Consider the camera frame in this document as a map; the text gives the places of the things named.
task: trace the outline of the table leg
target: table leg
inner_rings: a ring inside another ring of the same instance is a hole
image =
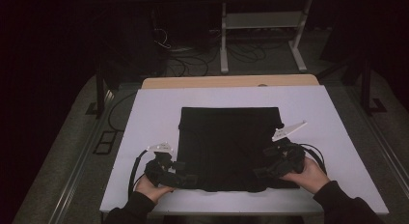
[[[226,49],[226,3],[223,3],[222,11],[222,45],[220,46],[220,71],[229,73],[228,52]]]
[[[300,16],[300,21],[298,22],[298,27],[297,27],[297,32],[295,34],[295,37],[292,41],[288,42],[292,55],[294,56],[295,62],[297,63],[298,69],[301,72],[306,72],[307,67],[304,63],[303,58],[301,57],[300,51],[298,50],[298,43],[301,40],[301,35],[303,34],[304,27],[306,25],[306,21],[308,17],[308,12],[310,10],[310,6],[312,2],[313,0],[307,0],[303,13]]]

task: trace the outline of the person's right hand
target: person's right hand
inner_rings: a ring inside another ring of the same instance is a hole
[[[308,157],[304,159],[304,171],[302,173],[287,173],[281,179],[295,182],[313,194],[330,181],[318,164]]]

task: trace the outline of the metal stand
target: metal stand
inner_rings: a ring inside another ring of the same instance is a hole
[[[303,58],[301,57],[300,51],[298,50],[298,44],[300,43],[301,35],[303,34],[312,2],[313,0],[307,0],[303,13],[300,16],[300,21],[298,22],[297,33],[295,34],[294,40],[288,42],[289,48],[291,49],[292,52],[292,56],[294,56],[294,60],[297,63],[298,69],[301,72],[306,72],[307,67],[304,63]]]
[[[297,32],[289,48],[300,72],[306,72],[307,67],[298,50],[298,44],[304,31],[308,13],[313,0],[307,0],[302,12],[275,12],[254,14],[227,14],[226,3],[222,10],[222,43],[220,47],[220,65],[223,74],[229,73],[228,54],[226,49],[226,30],[241,28],[274,28],[297,27]]]

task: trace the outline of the hand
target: hand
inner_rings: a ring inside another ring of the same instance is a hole
[[[136,184],[135,191],[140,192],[151,199],[155,204],[159,201],[163,195],[168,192],[172,192],[175,189],[169,186],[155,187],[148,177],[144,175]]]
[[[318,164],[308,157],[304,159],[304,171],[302,173],[288,173],[282,176],[281,179],[295,182],[312,194],[318,192],[322,186],[330,181]]]

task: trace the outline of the wire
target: wire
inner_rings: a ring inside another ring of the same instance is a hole
[[[144,150],[143,152],[141,152],[141,154],[138,156],[138,157],[136,157],[136,159],[135,159],[135,163],[133,164],[133,167],[132,167],[132,172],[130,173],[130,178],[129,178],[129,184],[128,184],[128,198],[130,198],[130,195],[132,195],[132,192],[133,192],[133,187],[134,187],[134,184],[135,184],[135,174],[136,174],[136,170],[138,169],[138,166],[139,166],[139,162],[141,162],[141,158],[142,158],[142,156],[145,154],[145,153],[147,153],[148,151],[146,151],[146,150]]]
[[[322,155],[321,151],[318,148],[314,147],[313,145],[309,145],[309,144],[300,144],[300,145],[301,146],[308,146],[310,148],[315,149],[319,153],[319,155],[321,156],[322,163],[325,164],[324,156]]]
[[[136,93],[137,93],[137,92],[134,92],[134,93],[132,93],[132,94],[130,94],[130,95],[128,95],[128,96],[122,98],[121,100],[119,100],[119,101],[112,107],[112,109],[111,109],[111,111],[109,112],[109,115],[108,115],[108,125],[109,125],[113,130],[115,130],[115,131],[117,131],[117,132],[124,132],[124,129],[118,129],[118,128],[115,128],[115,127],[112,125],[112,122],[111,122],[112,113],[114,112],[115,108],[117,108],[117,106],[118,106],[119,104],[121,104],[121,103],[122,103],[124,100],[126,100],[127,98],[130,98],[130,97],[132,97],[132,96],[135,96]]]

